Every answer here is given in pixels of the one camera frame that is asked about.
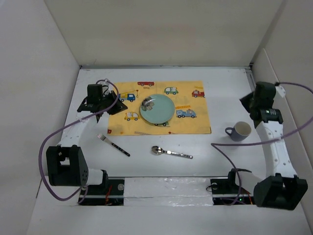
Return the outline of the silver fork patterned handle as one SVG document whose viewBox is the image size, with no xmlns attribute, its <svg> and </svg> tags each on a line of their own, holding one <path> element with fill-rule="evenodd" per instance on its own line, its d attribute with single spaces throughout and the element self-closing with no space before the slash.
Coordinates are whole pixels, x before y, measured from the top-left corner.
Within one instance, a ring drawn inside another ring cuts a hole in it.
<svg viewBox="0 0 313 235">
<path fill-rule="evenodd" d="M 118 151 L 120 151 L 121 153 L 123 153 L 124 155 L 126 155 L 127 157 L 130 157 L 130 153 L 128 153 L 127 151 L 125 151 L 124 149 L 122 149 L 121 147 L 119 147 L 117 144 L 113 143 L 112 141 L 110 141 L 106 136 L 104 136 L 103 134 L 98 134 L 97 137 L 101 140 L 104 141 L 106 143 L 108 143 L 109 145 L 111 145 L 112 147 L 114 147 L 115 149 L 117 149 Z"/>
</svg>

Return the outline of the yellow car print placemat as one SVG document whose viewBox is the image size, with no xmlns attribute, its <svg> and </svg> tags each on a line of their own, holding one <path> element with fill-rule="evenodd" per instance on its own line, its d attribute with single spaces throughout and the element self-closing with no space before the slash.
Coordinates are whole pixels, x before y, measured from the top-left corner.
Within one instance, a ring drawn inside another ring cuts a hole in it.
<svg viewBox="0 0 313 235">
<path fill-rule="evenodd" d="M 118 82 L 128 108 L 109 117 L 112 136 L 211 134 L 202 81 Z"/>
</svg>

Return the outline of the green floral ceramic plate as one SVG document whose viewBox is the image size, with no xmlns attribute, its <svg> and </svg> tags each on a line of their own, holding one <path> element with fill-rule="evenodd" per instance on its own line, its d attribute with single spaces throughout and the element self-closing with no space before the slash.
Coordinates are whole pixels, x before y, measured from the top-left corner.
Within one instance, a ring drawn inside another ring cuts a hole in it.
<svg viewBox="0 0 313 235">
<path fill-rule="evenodd" d="M 175 106 L 166 95 L 153 94 L 142 100 L 139 110 L 141 116 L 148 123 L 155 126 L 167 126 L 175 113 Z"/>
</svg>

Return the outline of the silver spoon patterned handle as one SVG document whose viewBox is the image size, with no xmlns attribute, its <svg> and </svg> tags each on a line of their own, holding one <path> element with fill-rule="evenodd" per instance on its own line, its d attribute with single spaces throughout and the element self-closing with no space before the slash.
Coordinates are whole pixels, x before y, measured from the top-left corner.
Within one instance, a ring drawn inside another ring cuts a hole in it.
<svg viewBox="0 0 313 235">
<path fill-rule="evenodd" d="M 177 152 L 173 152 L 170 150 L 164 150 L 160 146 L 152 146 L 151 150 L 153 153 L 155 153 L 157 155 L 166 154 L 166 155 L 181 157 L 181 158 L 185 158 L 185 159 L 193 159 L 193 156 L 191 156 L 191 155 L 177 153 Z"/>
</svg>

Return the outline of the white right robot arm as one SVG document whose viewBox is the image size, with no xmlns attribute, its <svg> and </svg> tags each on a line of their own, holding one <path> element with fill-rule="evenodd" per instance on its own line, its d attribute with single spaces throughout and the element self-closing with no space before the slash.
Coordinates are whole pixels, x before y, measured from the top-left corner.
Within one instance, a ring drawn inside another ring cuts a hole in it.
<svg viewBox="0 0 313 235">
<path fill-rule="evenodd" d="M 226 180 L 232 193 L 244 188 L 251 192 L 258 207 L 294 210 L 308 189 L 305 179 L 294 170 L 283 139 L 281 112 L 272 108 L 276 92 L 254 91 L 241 99 L 249 112 L 262 142 L 266 162 L 266 177 L 260 179 L 251 172 L 241 171 Z"/>
</svg>

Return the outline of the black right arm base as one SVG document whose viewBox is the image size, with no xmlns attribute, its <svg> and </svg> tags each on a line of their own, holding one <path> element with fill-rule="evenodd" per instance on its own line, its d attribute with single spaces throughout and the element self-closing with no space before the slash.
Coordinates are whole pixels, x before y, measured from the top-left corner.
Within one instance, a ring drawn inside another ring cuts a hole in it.
<svg viewBox="0 0 313 235">
<path fill-rule="evenodd" d="M 206 190 L 212 193 L 212 202 L 214 206 L 230 205 L 254 205 L 254 197 L 244 188 L 241 188 L 239 197 L 236 199 L 239 190 L 239 183 L 236 183 L 237 171 L 231 169 L 225 177 L 215 177 L 210 179 L 210 185 Z"/>
</svg>

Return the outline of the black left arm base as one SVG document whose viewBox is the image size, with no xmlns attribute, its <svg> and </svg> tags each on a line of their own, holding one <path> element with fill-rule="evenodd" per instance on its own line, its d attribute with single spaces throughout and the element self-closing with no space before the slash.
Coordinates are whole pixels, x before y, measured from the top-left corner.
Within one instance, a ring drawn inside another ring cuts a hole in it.
<svg viewBox="0 0 313 235">
<path fill-rule="evenodd" d="M 79 194 L 78 204 L 81 206 L 123 206 L 125 178 L 104 177 L 100 185 L 89 185 Z"/>
</svg>

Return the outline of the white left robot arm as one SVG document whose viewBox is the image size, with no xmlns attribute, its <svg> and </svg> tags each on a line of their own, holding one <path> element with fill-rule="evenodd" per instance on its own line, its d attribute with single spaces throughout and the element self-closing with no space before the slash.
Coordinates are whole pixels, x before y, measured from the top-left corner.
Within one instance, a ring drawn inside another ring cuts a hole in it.
<svg viewBox="0 0 313 235">
<path fill-rule="evenodd" d="M 76 120 L 67 135 L 46 151 L 49 183 L 52 186 L 91 186 L 98 194 L 106 193 L 109 189 L 106 171 L 88 167 L 79 142 L 82 134 L 93 128 L 103 113 L 114 115 L 126 109 L 114 91 L 87 96 L 78 107 Z"/>
</svg>

